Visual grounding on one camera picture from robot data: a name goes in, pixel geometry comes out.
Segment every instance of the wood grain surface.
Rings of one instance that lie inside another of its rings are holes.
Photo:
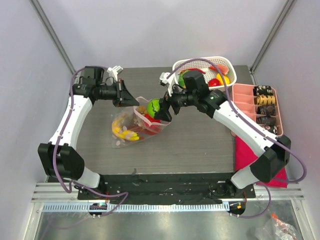
[[[237,83],[252,84],[246,65],[234,66]],[[162,72],[171,67],[126,68],[119,75],[134,97],[161,98]],[[111,123],[121,111],[111,101],[99,100],[86,117],[77,151],[85,166],[100,174],[226,173],[234,170],[234,138],[221,123],[197,111],[181,108],[162,133],[126,147],[112,148]]]

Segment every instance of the perforated basket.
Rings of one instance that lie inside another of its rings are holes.
[[[222,57],[222,56],[208,56],[208,57],[202,57],[202,58],[211,61],[213,64],[221,64],[221,65],[225,65],[229,68],[229,72],[226,75],[230,80],[230,84],[226,85],[228,88],[236,83],[237,75],[236,75],[234,67],[232,66],[231,62],[228,59],[226,59],[225,57]],[[183,64],[187,60],[189,60],[189,59],[177,61],[173,65],[172,70],[174,70],[176,67],[180,66],[181,64]],[[201,69],[202,71],[205,72],[205,74],[203,76],[204,76],[205,82],[208,83],[211,79],[214,79],[217,75],[217,72],[212,71],[211,69],[209,69],[209,67],[210,67],[209,63],[207,63],[205,61],[199,61],[199,60],[192,61],[192,62],[189,62],[186,65],[182,66],[181,68],[179,68],[179,70],[175,72],[174,77],[175,77],[175,80],[178,81],[181,71],[186,70],[186,69],[196,68],[196,69]],[[222,86],[210,86],[209,89],[210,90],[219,89],[221,91],[225,91],[225,86],[223,86],[223,85]]]

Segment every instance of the plastic wrapper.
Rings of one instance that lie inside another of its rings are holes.
[[[139,96],[140,106],[125,107],[112,121],[112,147],[120,148],[151,138],[168,126],[166,121],[152,120],[147,108],[150,100]]]
[[[273,213],[263,227],[255,230],[259,240],[303,240],[294,226],[281,221]]]

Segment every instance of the red fabric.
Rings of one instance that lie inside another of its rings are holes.
[[[235,170],[245,168],[253,163],[258,157],[254,154],[251,148],[238,136],[235,137]],[[283,168],[276,176],[278,179],[287,180],[286,170]],[[277,180],[271,180],[266,183],[270,187],[287,188],[287,183]]]

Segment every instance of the pink tray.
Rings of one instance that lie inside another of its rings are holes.
[[[255,105],[256,96],[254,96],[254,87],[255,85],[235,83],[232,86],[232,100],[244,114],[246,114],[253,121],[256,121],[256,118],[265,115],[256,113],[259,105]],[[271,89],[273,95],[275,96],[275,116],[272,116],[272,118],[275,118],[275,125],[278,129],[277,136],[282,136],[284,131],[281,122],[277,92],[273,87]]]

